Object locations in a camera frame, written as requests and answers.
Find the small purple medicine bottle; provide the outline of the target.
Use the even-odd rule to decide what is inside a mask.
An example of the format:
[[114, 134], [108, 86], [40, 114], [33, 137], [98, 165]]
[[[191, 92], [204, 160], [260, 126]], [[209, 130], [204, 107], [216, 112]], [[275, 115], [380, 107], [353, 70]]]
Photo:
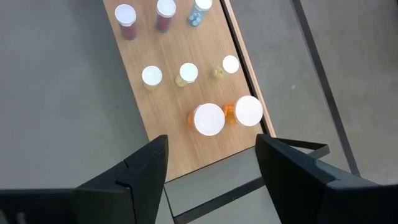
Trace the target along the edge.
[[126, 40], [132, 40], [136, 38], [136, 11], [128, 4], [120, 4], [114, 11], [116, 20], [121, 28], [122, 36]]
[[156, 10], [157, 22], [155, 26], [159, 32], [167, 32], [177, 10], [176, 3], [174, 0], [158, 0]]

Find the large orange medicine bottle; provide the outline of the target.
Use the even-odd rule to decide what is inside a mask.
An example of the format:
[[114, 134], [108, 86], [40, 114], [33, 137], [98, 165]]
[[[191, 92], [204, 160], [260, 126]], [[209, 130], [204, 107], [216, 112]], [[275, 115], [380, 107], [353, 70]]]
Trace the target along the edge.
[[217, 135], [225, 125], [223, 110], [214, 103], [198, 105], [186, 118], [187, 126], [204, 136]]

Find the black metal table frame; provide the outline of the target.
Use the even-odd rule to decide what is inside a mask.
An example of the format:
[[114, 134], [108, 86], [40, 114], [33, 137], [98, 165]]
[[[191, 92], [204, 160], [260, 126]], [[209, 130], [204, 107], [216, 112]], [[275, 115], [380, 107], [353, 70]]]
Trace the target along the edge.
[[234, 15], [233, 7], [230, 3], [230, 0], [220, 0], [220, 3], [229, 27], [229, 31], [231, 33], [234, 42], [234, 46], [238, 53], [239, 61], [243, 68], [244, 76], [246, 79], [246, 83], [248, 84], [249, 91], [252, 94], [252, 96], [255, 96], [261, 102], [263, 107], [264, 115], [261, 121], [262, 130], [264, 133], [270, 135], [271, 137], [276, 137], [276, 133], [271, 121], [270, 114], [265, 104], [261, 88], [257, 81], [256, 73], [252, 66], [248, 51], [244, 43], [244, 39], [242, 37], [238, 22]]

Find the medium orange medicine bottle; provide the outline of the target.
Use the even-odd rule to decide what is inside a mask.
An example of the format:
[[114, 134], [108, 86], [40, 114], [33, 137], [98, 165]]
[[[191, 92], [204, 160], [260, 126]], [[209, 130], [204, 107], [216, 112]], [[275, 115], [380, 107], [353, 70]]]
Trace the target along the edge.
[[228, 124], [245, 127], [257, 125], [264, 114], [261, 102], [254, 96], [246, 95], [235, 102], [223, 105], [222, 110]]

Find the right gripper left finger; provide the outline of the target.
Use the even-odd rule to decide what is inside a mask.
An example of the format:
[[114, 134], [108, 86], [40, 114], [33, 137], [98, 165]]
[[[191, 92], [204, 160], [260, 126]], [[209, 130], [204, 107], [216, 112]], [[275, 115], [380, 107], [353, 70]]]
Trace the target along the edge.
[[169, 159], [160, 135], [73, 191], [78, 224], [155, 224]]

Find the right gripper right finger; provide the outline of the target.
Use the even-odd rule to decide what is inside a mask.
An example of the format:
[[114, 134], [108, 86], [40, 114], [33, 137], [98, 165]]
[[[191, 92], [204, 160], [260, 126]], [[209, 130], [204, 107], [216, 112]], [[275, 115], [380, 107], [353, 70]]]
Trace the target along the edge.
[[379, 185], [327, 164], [323, 144], [256, 136], [262, 179], [282, 224], [398, 224], [398, 184]]

